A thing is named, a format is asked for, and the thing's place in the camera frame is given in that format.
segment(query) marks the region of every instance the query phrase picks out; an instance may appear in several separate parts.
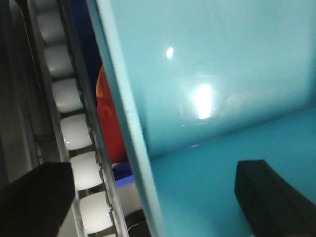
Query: blue object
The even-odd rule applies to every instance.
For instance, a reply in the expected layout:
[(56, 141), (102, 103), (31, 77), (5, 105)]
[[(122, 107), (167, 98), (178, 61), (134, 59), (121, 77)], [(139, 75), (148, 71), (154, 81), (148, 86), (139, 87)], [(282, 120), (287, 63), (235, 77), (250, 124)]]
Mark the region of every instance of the blue object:
[(115, 181), (117, 188), (123, 188), (127, 185), (135, 183), (135, 177), (134, 175), (130, 175), (121, 179), (118, 179)]
[(316, 1), (88, 7), (153, 236), (251, 236), (242, 159), (316, 202)]

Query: white roller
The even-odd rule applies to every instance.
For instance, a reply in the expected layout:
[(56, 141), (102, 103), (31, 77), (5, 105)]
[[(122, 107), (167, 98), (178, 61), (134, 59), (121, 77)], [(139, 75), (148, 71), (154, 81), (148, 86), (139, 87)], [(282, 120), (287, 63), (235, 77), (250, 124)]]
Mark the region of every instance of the white roller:
[(62, 119), (61, 132), (65, 145), (70, 151), (92, 145), (84, 114)]
[(68, 113), (83, 108), (75, 78), (54, 82), (52, 90), (59, 112)]
[(113, 225), (105, 192), (92, 194), (81, 199), (80, 212), (83, 227), (87, 234), (105, 230)]
[(65, 44), (46, 48), (44, 55), (48, 70), (53, 78), (70, 77), (75, 74), (68, 48)]
[(37, 16), (40, 34), (45, 43), (66, 41), (66, 34), (58, 11), (46, 12)]
[(85, 190), (102, 183), (95, 152), (87, 152), (70, 159), (77, 190)]

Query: red object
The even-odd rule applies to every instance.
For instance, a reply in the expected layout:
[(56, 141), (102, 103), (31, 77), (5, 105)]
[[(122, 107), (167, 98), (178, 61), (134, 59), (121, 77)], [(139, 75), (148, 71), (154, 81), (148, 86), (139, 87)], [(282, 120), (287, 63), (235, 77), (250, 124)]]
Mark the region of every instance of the red object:
[(104, 66), (100, 69), (96, 91), (98, 114), (110, 160), (112, 163), (128, 161)]

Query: teal plastic panel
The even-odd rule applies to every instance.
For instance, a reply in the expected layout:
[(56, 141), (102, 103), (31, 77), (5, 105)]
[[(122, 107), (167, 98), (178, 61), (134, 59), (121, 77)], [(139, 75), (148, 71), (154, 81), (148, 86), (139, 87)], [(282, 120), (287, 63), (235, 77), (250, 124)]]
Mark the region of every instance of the teal plastic panel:
[(252, 236), (234, 194), (247, 159), (265, 159), (316, 203), (316, 109), (152, 160), (168, 236)]
[(111, 6), (150, 158), (274, 119), (315, 97), (314, 0)]
[(241, 159), (316, 202), (316, 1), (87, 3), (153, 236), (252, 236)]

